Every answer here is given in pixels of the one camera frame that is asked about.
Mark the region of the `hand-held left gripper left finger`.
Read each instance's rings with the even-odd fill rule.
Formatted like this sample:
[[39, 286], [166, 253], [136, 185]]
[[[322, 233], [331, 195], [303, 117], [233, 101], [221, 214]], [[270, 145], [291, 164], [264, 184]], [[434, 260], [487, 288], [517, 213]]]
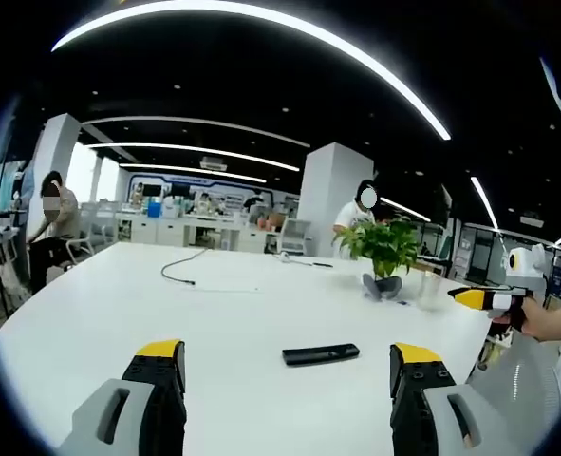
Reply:
[[187, 411], [185, 344], [150, 343], [120, 379], [102, 383], [72, 414], [59, 455], [181, 455]]

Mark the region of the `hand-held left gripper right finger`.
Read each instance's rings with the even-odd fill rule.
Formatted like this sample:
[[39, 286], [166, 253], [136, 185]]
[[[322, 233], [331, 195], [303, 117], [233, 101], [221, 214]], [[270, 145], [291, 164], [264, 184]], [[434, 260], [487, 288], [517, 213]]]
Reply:
[[457, 384], [439, 355], [389, 349], [390, 426], [396, 455], [520, 455], [505, 420], [471, 386]]

